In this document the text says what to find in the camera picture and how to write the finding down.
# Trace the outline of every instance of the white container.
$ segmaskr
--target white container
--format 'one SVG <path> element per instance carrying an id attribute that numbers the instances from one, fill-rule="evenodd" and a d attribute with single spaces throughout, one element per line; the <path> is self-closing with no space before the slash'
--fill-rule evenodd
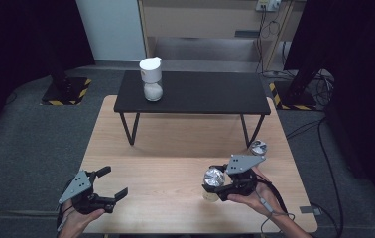
<path id="1" fill-rule="evenodd" d="M 144 81 L 144 95 L 149 101 L 158 101 L 163 96 L 161 59 L 146 58 L 139 63 L 141 77 Z"/>

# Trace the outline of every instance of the wall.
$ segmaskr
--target wall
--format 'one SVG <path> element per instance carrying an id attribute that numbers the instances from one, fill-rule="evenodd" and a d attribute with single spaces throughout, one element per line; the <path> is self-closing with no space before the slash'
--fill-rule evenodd
<path id="1" fill-rule="evenodd" d="M 145 54 L 137 0 L 77 0 L 95 60 L 142 60 Z"/>

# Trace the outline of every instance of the electrical socket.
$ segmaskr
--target electrical socket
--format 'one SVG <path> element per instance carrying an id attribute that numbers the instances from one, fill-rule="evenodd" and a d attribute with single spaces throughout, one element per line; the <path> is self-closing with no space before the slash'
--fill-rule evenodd
<path id="1" fill-rule="evenodd" d="M 258 0 L 256 11 L 276 12 L 280 8 L 281 0 Z"/>

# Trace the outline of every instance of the hand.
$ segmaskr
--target hand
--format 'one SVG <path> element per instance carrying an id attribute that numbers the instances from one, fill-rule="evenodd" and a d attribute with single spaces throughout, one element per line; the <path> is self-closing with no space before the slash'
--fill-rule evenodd
<path id="1" fill-rule="evenodd" d="M 263 179 L 268 180 L 262 172 L 259 170 L 259 168 L 253 167 L 253 171 Z M 281 209 L 280 204 L 277 201 L 277 198 L 275 195 L 272 193 L 272 191 L 263 183 L 258 182 L 258 185 L 256 186 L 256 192 L 252 192 L 252 194 L 248 196 L 243 196 L 243 195 L 238 195 L 238 194 L 229 194 L 227 199 L 238 202 L 238 203 L 243 203 L 254 209 L 255 211 L 270 217 L 271 212 L 262 204 L 260 197 L 264 198 L 274 209 L 275 212 L 280 212 L 284 213 L 284 211 Z"/>
<path id="2" fill-rule="evenodd" d="M 71 200 L 63 204 L 63 211 L 65 211 L 63 219 L 66 217 L 67 219 L 59 235 L 60 238 L 78 237 L 91 221 L 98 219 L 105 212 L 104 209 L 98 209 L 86 215 L 81 214 L 72 207 Z"/>

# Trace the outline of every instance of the black curtain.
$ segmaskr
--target black curtain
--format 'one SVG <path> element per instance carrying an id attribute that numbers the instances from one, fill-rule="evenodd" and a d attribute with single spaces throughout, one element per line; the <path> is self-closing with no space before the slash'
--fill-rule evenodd
<path id="1" fill-rule="evenodd" d="M 329 48 L 320 66 L 335 80 L 326 111 L 328 119 L 332 118 L 329 125 L 346 152 L 345 160 L 355 157 L 375 184 L 375 4 L 367 0 L 308 0 L 285 69 L 303 66 L 326 19 L 335 29 L 323 39 Z"/>
<path id="2" fill-rule="evenodd" d="M 36 21 L 29 21 L 26 9 Z M 43 33 L 63 70 L 94 64 L 75 1 L 0 0 L 0 113 L 16 87 L 50 75 L 32 26 Z"/>

